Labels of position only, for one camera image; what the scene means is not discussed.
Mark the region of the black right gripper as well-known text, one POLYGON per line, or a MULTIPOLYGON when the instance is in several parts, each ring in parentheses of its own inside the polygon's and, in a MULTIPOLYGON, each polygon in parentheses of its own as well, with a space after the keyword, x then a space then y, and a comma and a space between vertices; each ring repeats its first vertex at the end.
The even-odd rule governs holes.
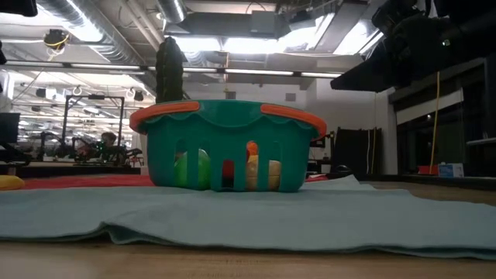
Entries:
POLYGON ((406 86, 467 59, 469 41, 447 22, 403 22, 361 64, 331 81, 345 91, 406 86))

